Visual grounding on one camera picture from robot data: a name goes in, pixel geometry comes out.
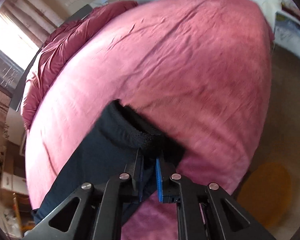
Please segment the black embroidered pants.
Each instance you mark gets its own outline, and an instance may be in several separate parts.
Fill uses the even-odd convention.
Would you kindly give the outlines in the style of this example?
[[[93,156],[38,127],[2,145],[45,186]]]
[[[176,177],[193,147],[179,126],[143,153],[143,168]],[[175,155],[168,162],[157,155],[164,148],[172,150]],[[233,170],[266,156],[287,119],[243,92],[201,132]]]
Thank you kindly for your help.
[[[119,100],[110,102],[57,176],[41,206],[32,211],[41,222],[83,183],[103,189],[114,175],[121,174],[136,156],[144,157],[142,201],[157,189],[155,162],[165,158],[178,166],[185,149]]]

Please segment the round yellow stool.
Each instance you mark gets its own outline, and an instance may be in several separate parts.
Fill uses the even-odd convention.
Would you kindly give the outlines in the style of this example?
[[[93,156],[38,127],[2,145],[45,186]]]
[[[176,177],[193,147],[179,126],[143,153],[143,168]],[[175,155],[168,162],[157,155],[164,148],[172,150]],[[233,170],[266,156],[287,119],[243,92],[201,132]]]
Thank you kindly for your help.
[[[237,202],[266,229],[279,224],[292,201],[292,179],[280,163],[260,165],[243,183]]]

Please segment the pink bed sheet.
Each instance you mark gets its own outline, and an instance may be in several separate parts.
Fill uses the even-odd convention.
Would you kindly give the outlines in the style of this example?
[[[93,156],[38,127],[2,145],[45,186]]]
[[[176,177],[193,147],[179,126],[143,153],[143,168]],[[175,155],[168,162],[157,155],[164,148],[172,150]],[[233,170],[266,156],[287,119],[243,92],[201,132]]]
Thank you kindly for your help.
[[[27,130],[33,210],[114,100],[185,149],[171,176],[178,200],[160,203],[156,189],[136,203],[133,162],[103,189],[83,183],[26,238],[272,239],[232,197],[266,119],[272,40],[251,0],[159,0],[107,23],[66,63]]]

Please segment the white cabinet with drawer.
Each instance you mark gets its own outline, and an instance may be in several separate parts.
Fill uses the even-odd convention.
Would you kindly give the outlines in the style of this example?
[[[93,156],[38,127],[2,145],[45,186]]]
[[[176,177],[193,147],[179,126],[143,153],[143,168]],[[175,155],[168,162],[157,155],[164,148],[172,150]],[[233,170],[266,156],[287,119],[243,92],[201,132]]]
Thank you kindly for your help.
[[[7,172],[2,173],[1,189],[26,196],[28,195],[26,179]]]

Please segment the crimson duvet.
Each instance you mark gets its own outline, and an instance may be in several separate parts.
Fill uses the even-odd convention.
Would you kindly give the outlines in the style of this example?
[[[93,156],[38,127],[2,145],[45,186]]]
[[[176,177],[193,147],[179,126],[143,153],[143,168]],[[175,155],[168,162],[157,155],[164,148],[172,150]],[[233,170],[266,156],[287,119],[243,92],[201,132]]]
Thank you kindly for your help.
[[[27,130],[45,94],[71,57],[107,23],[137,6],[137,1],[123,0],[96,7],[84,19],[61,25],[47,38],[26,77],[21,116]]]

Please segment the floral curtains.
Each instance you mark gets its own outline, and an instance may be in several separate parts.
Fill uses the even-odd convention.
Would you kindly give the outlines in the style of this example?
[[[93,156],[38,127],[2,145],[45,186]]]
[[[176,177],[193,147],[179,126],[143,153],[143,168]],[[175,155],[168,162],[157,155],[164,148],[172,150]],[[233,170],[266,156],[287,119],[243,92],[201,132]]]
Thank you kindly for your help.
[[[0,0],[0,127],[31,58],[62,23],[44,0]]]

